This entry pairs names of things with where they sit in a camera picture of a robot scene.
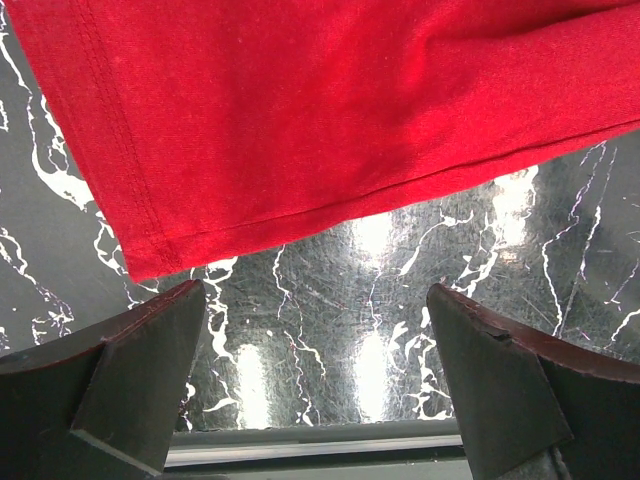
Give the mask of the red t-shirt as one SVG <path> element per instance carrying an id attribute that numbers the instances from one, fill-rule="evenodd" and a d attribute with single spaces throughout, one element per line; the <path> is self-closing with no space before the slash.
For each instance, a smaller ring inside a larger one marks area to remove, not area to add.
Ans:
<path id="1" fill-rule="evenodd" d="M 635 1 L 10 1 L 137 281 L 639 126 Z"/>

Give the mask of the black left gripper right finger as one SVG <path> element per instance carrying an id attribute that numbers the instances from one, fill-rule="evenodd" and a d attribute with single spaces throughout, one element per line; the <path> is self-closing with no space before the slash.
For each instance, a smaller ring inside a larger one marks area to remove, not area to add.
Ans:
<path id="1" fill-rule="evenodd" d="M 473 478 L 638 478 L 638 365 L 441 284 L 427 308 Z"/>

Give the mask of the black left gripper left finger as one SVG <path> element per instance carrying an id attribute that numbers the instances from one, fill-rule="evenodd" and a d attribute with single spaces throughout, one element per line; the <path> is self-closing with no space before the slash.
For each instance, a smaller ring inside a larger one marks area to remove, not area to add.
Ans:
<path id="1" fill-rule="evenodd" d="M 204 285 L 189 280 L 2 357 L 2 478 L 160 477 L 204 311 Z"/>

